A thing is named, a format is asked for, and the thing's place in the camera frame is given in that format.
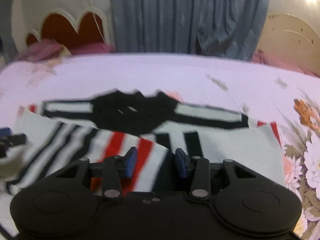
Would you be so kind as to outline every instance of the wavy headboard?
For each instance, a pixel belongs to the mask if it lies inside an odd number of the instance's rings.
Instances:
[[[320,39],[306,22],[293,15],[269,13],[257,49],[320,73]]]
[[[62,9],[57,9],[47,15],[40,31],[33,29],[27,34],[26,44],[30,46],[41,39],[54,39],[68,49],[73,49],[92,42],[103,42],[102,36],[106,44],[112,44],[108,33],[106,16],[97,8],[93,12],[91,8],[84,10],[78,19],[74,19]]]

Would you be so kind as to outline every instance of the curtain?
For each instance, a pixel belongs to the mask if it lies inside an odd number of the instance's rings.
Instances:
[[[269,0],[111,0],[118,52],[249,60]]]
[[[18,51],[12,38],[11,6],[13,0],[0,0],[0,39],[4,60],[9,63],[14,60]]]

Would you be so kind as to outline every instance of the bed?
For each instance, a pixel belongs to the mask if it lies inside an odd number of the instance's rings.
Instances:
[[[276,121],[286,186],[303,206],[296,233],[302,239],[320,237],[318,78],[262,64],[176,54],[69,57],[54,71],[15,62],[0,75],[0,127],[13,126],[20,105],[55,98],[87,98],[114,88],[127,92],[138,89],[145,95],[160,89],[184,102]],[[0,194],[0,198],[0,222],[16,233],[8,209],[11,196]]]

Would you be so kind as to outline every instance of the metal pin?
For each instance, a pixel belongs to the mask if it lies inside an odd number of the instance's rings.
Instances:
[[[109,198],[117,198],[120,196],[120,192],[116,189],[108,189],[104,192],[104,195]]]
[[[207,195],[209,195],[209,193],[204,190],[204,189],[195,189],[193,192],[192,192],[192,195],[194,197],[206,197]]]

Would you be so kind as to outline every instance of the pillow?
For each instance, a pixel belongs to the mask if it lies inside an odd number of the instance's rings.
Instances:
[[[103,42],[89,43],[70,50],[72,55],[84,55],[84,54],[101,54],[101,53],[114,53],[115,49]]]
[[[280,58],[279,56],[265,53],[262,49],[258,49],[256,53],[252,56],[252,62],[254,63],[262,63],[265,65],[287,69],[299,73],[304,73],[313,77],[320,77],[317,73],[308,70],[306,68],[299,67],[296,63],[290,62],[290,60],[285,58]]]
[[[56,41],[44,39],[32,44],[24,52],[20,53],[16,60],[38,62],[48,60],[59,56],[59,53],[64,49],[62,44]]]

